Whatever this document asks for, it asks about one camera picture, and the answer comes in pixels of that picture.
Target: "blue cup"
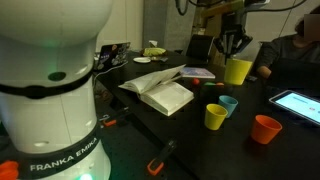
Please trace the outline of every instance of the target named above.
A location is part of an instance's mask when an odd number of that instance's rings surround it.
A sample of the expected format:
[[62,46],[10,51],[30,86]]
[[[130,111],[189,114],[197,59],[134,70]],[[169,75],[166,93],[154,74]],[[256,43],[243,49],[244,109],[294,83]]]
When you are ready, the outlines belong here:
[[229,118],[232,115],[234,109],[237,107],[238,101],[233,97],[222,95],[219,96],[219,105],[227,109],[228,114],[226,118]]

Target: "yellow cup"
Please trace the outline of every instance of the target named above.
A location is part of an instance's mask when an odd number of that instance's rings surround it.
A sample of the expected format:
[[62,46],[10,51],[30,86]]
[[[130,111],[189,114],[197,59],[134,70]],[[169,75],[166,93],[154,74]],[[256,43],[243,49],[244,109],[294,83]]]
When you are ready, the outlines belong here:
[[211,130],[218,130],[228,111],[218,104],[208,104],[204,125]]
[[227,59],[224,82],[234,85],[242,85],[251,65],[252,62],[250,61]]

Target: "yellow object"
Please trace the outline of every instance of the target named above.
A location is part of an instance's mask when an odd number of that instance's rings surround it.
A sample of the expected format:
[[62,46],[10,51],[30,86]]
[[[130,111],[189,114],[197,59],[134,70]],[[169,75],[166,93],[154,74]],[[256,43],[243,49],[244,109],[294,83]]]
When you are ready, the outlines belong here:
[[145,48],[143,56],[160,56],[165,52],[166,50],[162,48]]
[[226,118],[228,111],[218,104],[208,104],[204,124],[211,130],[218,130]]
[[233,85],[242,85],[251,65],[252,62],[250,61],[227,59],[224,82]]

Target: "cable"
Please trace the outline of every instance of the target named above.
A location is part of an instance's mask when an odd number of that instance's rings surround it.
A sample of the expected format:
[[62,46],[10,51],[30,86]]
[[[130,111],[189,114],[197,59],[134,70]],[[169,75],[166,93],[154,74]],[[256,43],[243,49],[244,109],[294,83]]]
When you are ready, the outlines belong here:
[[291,15],[291,12],[292,12],[292,9],[291,9],[290,12],[288,13],[288,16],[287,16],[287,18],[286,18],[286,21],[284,22],[284,25],[283,25],[282,28],[281,28],[279,37],[281,37],[281,34],[282,34],[283,30],[284,30],[284,27],[286,26],[286,24],[287,24],[287,22],[288,22],[288,19],[289,19],[290,15]]
[[96,80],[97,80],[98,76],[100,76],[101,74],[107,74],[107,73],[110,72],[111,70],[120,68],[120,67],[122,67],[122,66],[124,66],[124,65],[126,65],[126,64],[128,64],[128,61],[125,62],[125,63],[123,63],[123,64],[121,64],[121,66],[116,66],[116,67],[110,68],[108,71],[101,72],[101,73],[97,74],[96,77],[94,77],[94,79],[93,79],[93,88],[96,86]]
[[296,7],[301,6],[302,4],[304,4],[305,2],[307,2],[307,0],[302,0],[300,3],[292,6],[292,7],[288,7],[288,8],[283,8],[283,9],[256,9],[256,10],[246,10],[244,13],[248,13],[248,12],[280,12],[280,11],[288,11],[291,9],[294,9]]
[[192,0],[189,0],[189,3],[196,6],[196,7],[210,7],[210,6],[214,6],[214,5],[217,5],[219,3],[222,3],[224,2],[225,0],[220,0],[218,2],[214,2],[214,3],[211,3],[211,4],[205,4],[205,3],[194,3]]
[[188,5],[189,5],[189,1],[186,0],[186,4],[185,4],[185,7],[184,7],[184,11],[182,12],[182,11],[181,11],[181,8],[180,8],[180,0],[176,0],[176,8],[177,8],[177,10],[178,10],[178,12],[179,12],[179,14],[180,14],[181,16],[184,16],[184,15],[187,13],[187,11],[188,11]]

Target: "plastic cup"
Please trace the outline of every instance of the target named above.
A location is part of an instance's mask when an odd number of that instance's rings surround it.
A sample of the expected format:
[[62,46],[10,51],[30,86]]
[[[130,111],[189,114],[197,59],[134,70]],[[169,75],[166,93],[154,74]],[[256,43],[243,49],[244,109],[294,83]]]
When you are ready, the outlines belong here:
[[208,104],[204,124],[208,129],[218,130],[226,118],[228,111],[218,104]]
[[275,119],[257,115],[253,123],[251,137],[260,144],[268,144],[282,129],[282,125]]
[[226,118],[229,118],[237,107],[238,101],[233,97],[222,95],[219,97],[219,105],[228,111]]
[[242,85],[251,65],[250,61],[227,59],[224,81],[229,84]]

